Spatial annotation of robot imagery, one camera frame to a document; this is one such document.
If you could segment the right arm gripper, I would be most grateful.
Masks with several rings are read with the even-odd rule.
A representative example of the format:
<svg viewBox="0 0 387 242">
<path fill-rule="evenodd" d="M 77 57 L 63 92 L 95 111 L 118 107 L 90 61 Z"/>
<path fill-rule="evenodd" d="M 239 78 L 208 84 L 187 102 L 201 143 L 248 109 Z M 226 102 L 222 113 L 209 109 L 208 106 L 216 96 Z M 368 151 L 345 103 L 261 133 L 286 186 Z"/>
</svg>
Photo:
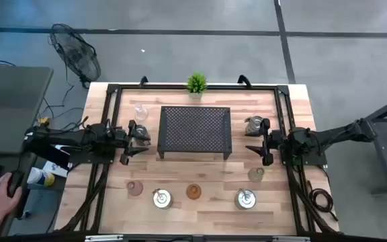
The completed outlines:
<svg viewBox="0 0 387 242">
<path fill-rule="evenodd" d="M 279 146 L 283 143 L 283 134 L 280 130 L 272 130 L 269 132 L 270 121 L 268 118 L 262 119 L 262 147 L 245 146 L 247 149 L 252 150 L 262 157 L 262 164 L 264 166 L 270 166 L 273 163 L 273 154 L 270 153 L 270 149 L 278 150 Z"/>
</svg>

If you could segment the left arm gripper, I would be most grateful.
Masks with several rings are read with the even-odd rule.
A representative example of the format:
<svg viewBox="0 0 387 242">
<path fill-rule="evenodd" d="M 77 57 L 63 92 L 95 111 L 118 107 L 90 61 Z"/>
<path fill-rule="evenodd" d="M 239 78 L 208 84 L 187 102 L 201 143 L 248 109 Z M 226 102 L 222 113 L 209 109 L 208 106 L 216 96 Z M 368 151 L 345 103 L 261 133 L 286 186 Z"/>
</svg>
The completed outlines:
<svg viewBox="0 0 387 242">
<path fill-rule="evenodd" d="M 129 158 L 139 153 L 143 153 L 149 150 L 148 147 L 134 147 L 132 146 L 132 133 L 136 123 L 134 120 L 130 120 L 128 123 L 128 130 L 123 128 L 116 128 L 115 141 L 118 148 L 122 148 L 124 151 L 120 155 L 120 163 L 122 165 L 128 165 Z"/>
</svg>

